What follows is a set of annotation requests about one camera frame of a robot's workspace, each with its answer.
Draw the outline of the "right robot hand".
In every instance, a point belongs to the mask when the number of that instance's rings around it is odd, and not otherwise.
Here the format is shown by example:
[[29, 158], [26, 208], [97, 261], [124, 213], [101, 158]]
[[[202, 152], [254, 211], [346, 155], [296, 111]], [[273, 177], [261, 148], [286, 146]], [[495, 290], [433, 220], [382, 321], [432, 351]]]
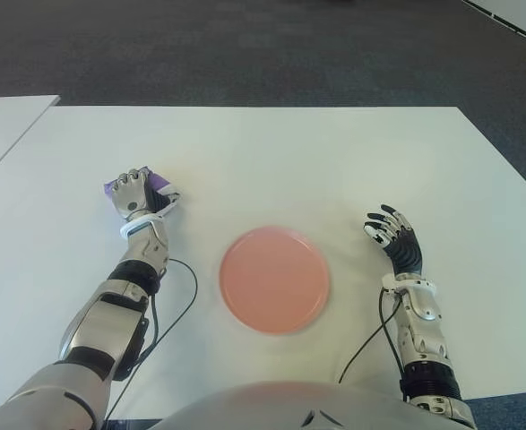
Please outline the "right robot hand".
[[389, 205], [382, 204], [381, 212], [369, 212], [363, 229], [390, 259], [393, 273], [420, 277], [423, 255], [415, 231], [406, 217]]

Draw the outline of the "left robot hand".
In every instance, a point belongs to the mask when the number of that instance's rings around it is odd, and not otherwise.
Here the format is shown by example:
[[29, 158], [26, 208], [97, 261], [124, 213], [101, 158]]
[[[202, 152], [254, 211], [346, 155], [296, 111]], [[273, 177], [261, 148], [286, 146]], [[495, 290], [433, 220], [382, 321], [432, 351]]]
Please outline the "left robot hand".
[[131, 169], [104, 184], [104, 193], [125, 221], [148, 214], [164, 216], [180, 199], [180, 192], [147, 166]]

